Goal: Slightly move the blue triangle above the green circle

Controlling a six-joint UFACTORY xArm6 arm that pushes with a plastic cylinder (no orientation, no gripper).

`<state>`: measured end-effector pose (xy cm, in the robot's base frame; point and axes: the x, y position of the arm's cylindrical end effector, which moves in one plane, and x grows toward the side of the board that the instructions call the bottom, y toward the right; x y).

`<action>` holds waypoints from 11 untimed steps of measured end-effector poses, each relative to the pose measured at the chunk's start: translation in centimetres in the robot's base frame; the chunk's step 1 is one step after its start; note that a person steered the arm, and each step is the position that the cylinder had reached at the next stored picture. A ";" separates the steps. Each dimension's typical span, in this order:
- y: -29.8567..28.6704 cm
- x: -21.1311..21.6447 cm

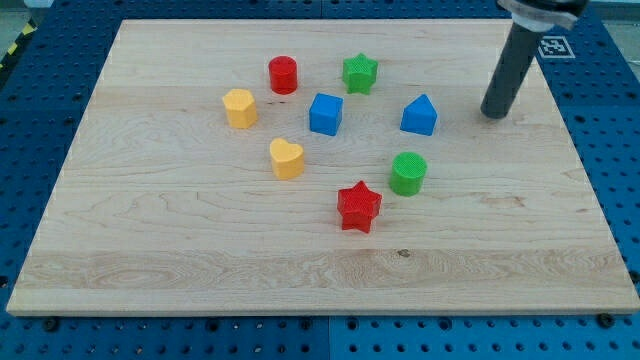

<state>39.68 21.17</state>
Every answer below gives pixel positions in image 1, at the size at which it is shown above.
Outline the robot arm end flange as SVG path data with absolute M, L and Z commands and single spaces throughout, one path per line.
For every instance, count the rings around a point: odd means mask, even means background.
M 496 4 L 519 26 L 546 32 L 556 26 L 572 30 L 589 0 L 497 0 Z

